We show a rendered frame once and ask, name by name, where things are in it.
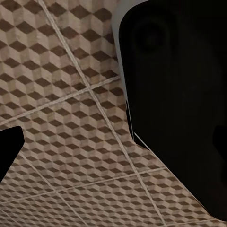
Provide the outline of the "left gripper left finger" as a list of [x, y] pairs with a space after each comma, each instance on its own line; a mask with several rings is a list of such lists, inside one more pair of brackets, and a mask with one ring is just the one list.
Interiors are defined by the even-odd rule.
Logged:
[[0, 182], [25, 143], [21, 126], [0, 131]]

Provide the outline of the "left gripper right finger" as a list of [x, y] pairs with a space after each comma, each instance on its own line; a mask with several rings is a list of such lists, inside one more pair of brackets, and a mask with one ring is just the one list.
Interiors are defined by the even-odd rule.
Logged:
[[227, 164], [227, 127], [216, 126], [212, 142]]

